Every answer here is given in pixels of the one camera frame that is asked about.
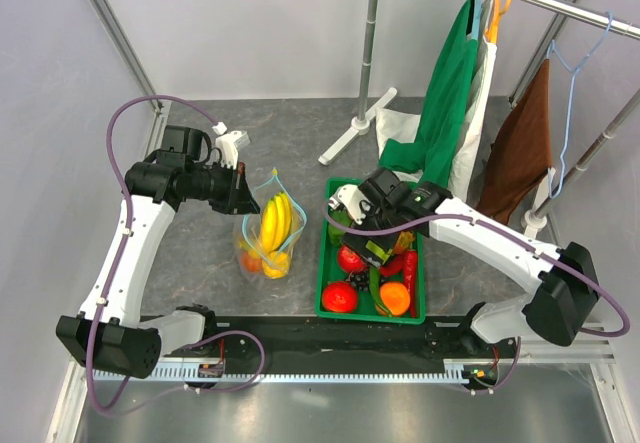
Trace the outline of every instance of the white wall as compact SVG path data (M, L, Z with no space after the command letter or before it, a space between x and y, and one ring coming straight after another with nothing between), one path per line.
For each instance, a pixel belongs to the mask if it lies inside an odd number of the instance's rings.
M156 89L191 99L358 93L367 0L109 0ZM371 94L424 96L464 0L380 0ZM514 2L492 94L510 94L551 14Z
M68 354L55 337L95 280L119 194L104 150L138 89L88 0L0 0L0 440L43 441ZM138 158L150 108L115 145Z
M611 9L621 19L640 22L640 0L583 0L581 4ZM575 65L601 34L602 30L571 22L558 44L569 63ZM557 60L552 60L551 85L553 147L557 157L569 89L569 77ZM640 42L610 36L576 81L569 166L639 87ZM613 293L631 317L631 335L616 340L614 349L636 415L640 415L639 149L640 108L593 160L589 171L565 191L554 211L563 243L574 240L590 249L600 284ZM606 303L598 303L596 310L609 328L619 328L617 316Z

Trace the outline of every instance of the metal rod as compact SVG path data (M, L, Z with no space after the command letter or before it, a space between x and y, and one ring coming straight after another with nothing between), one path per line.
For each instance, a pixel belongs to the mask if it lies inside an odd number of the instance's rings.
M367 9L367 26L364 33L364 50L362 52L362 70L360 72L360 92L358 94L358 121L364 121L367 113L369 97L369 78L371 77L371 54L373 53L373 37L376 31L376 13L378 0L369 0Z
M600 151L600 149L604 146L604 144L613 140L616 137L616 132L625 122L627 117L633 112L636 106L640 103L640 89L636 91L636 93L631 97L631 99L624 105L624 108L620 110L620 112L616 115L616 117L611 120L611 123L607 125L600 136L591 144L591 146L584 152L584 154L580 157L578 162L575 164L573 168L569 170L567 176L564 178L563 187L566 191L567 187L570 186L574 181L576 181L587 169L589 168L589 163L596 156L596 153ZM536 218L543 218L546 216L559 198L551 199L547 197L546 200L542 202L542 204L533 212L533 216Z
M534 6L544 8L545 10L554 11L574 20L582 21L598 28L606 28L609 24L609 18L602 14L587 10L580 6L574 5L564 0L522 0ZM636 40L640 40L640 28L633 26L630 22L624 20L613 20L611 23L611 32L622 36L628 36Z
M566 1L569 1L571 3L577 3L579 0L566 0ZM544 32L544 35L540 39L540 43L538 44L538 47L533 52L533 55L531 56L531 59L529 60L529 63L527 64L526 69L522 72L522 75L518 80L518 84L516 85L515 90L513 90L513 93L509 97L509 102L513 106L515 106L515 104L518 103L518 101L520 101L520 98L522 98L522 95L527 90L529 83L531 82L534 75L538 71L538 68L540 68L540 64L546 58L547 49L549 48L551 41L554 38L558 37L558 35L563 30L566 23L567 23L566 16L560 15L557 13L554 14L553 18L551 19L551 22L549 23L549 26Z
M127 39L127 35L124 30L120 26L118 19L116 18L113 9L109 5L107 0L89 0L91 4L98 13L100 20L111 36L113 43L116 45L118 52L122 56L122 59L125 61L126 65L133 73L133 77L135 78L140 90L144 95L155 95L157 92L153 88L153 84L151 80L147 76L136 52L133 50L131 43ZM158 100L149 100L149 104L153 107L155 111L159 111L162 108L162 104Z

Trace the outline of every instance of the green cloth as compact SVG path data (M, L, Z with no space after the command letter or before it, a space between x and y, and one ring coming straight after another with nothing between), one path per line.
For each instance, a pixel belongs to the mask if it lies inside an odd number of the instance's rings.
M388 140L380 166L405 173L422 170L420 181L447 187L478 53L481 6L481 0L465 1L431 75L416 139Z

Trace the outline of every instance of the bunch of bananas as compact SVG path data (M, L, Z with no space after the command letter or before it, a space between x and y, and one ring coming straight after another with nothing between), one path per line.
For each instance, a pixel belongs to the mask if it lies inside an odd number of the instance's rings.
M266 254L276 251L291 233L293 208L289 196L280 192L269 200L260 224L260 248Z

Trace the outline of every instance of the blue hanger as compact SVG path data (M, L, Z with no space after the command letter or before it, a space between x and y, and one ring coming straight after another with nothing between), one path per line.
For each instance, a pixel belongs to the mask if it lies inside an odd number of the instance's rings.
M602 42L605 40L605 38L609 34L609 30L611 29L611 23L613 22L613 13L611 13L610 11L607 11L605 14L609 17L609 24L607 25L607 28L604 30L604 34L600 37L600 39L595 44L595 46L591 49L591 51L587 53L586 56L582 58L582 60L580 60L580 63L578 63L575 68L571 69L567 64L567 62L565 61L565 59L562 57L562 55L558 51L558 48L556 47L555 39L551 40L551 43L549 44L549 48L547 48L547 59L549 59L552 53L555 53L556 55L558 55L558 59L560 60L560 63L562 63L562 66L564 66L565 69L569 73L571 73L571 88L569 89L569 105L567 108L567 122L565 124L565 129L564 129L564 146L562 147L562 151L560 152L560 163L562 165L562 168L560 170L560 182L558 183L558 190L556 191L555 195L553 194L553 182L552 182L552 176L551 176L551 169L547 169L547 175L548 175L547 180L549 181L549 198L551 199L555 199L558 197L558 195L560 195L560 192L562 191L562 184L564 183L564 176L565 176L564 172L566 169L564 157L565 157L565 154L567 153L567 148L569 147L569 131L571 129L571 108L573 106L573 88L575 86L576 76L578 76L578 73L580 73L580 70L582 70L585 63L589 59L589 57L593 55L593 53L595 53L595 51L598 49L598 47L602 44Z

